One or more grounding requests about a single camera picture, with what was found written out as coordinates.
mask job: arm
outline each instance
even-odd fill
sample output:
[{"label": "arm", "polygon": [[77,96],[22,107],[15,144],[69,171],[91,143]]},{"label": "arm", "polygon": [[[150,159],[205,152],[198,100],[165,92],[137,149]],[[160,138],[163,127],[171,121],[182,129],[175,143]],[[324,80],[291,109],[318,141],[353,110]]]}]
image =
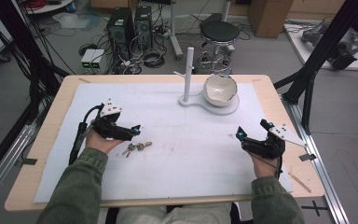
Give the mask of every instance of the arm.
[{"label": "arm", "polygon": [[256,180],[252,182],[252,212],[255,223],[305,223],[300,207],[275,178],[275,160],[251,154]]},{"label": "arm", "polygon": [[105,140],[91,130],[86,148],[63,172],[46,208],[36,223],[96,223],[107,154],[119,140]]}]

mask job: stool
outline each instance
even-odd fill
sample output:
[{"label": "stool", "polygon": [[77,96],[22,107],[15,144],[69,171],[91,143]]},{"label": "stool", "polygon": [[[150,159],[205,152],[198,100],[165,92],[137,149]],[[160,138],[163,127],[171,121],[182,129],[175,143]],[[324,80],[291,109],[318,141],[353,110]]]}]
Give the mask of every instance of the stool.
[{"label": "stool", "polygon": [[235,43],[240,35],[238,28],[226,21],[210,21],[200,27],[201,38],[205,44],[213,44],[212,56],[208,51],[201,53],[198,63],[209,70],[211,74],[221,73],[228,70],[231,73],[231,61],[220,47]]}]

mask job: person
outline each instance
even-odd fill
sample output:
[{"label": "person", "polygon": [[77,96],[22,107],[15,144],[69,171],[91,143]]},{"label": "person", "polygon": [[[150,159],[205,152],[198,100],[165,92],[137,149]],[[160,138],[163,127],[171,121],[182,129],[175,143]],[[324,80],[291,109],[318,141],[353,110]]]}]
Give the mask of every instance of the person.
[{"label": "person", "polygon": [[[106,140],[91,130],[86,148],[63,172],[46,208],[36,223],[97,223],[102,196],[102,178],[109,152],[121,140]],[[305,223],[296,200],[275,178],[269,164],[276,160],[251,155],[256,180],[252,182],[252,211],[255,223]],[[166,206],[120,208],[118,223],[231,223],[231,203],[193,204],[167,214]]]}]

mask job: hand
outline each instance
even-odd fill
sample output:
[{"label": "hand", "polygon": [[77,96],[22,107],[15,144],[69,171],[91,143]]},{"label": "hand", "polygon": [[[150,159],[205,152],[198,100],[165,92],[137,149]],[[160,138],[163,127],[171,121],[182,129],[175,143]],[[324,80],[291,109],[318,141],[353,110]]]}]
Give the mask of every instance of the hand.
[{"label": "hand", "polygon": [[249,153],[254,163],[255,176],[257,178],[275,176],[277,172],[277,159],[262,158],[259,155]]},{"label": "hand", "polygon": [[119,144],[123,143],[122,140],[106,140],[105,138],[102,138],[97,132],[95,132],[93,129],[89,131],[86,138],[86,147],[92,147],[95,149],[100,150],[101,152],[105,153],[106,155],[109,154],[109,152],[118,146]]}]

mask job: stool seat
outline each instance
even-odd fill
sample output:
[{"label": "stool seat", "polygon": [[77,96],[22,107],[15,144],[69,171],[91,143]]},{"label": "stool seat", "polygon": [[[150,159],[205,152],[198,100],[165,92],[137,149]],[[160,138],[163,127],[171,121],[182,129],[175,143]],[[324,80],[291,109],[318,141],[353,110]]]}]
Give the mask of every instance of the stool seat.
[{"label": "stool seat", "polygon": [[235,42],[240,31],[238,28],[226,21],[210,21],[201,26],[201,37],[215,44],[230,45]]}]

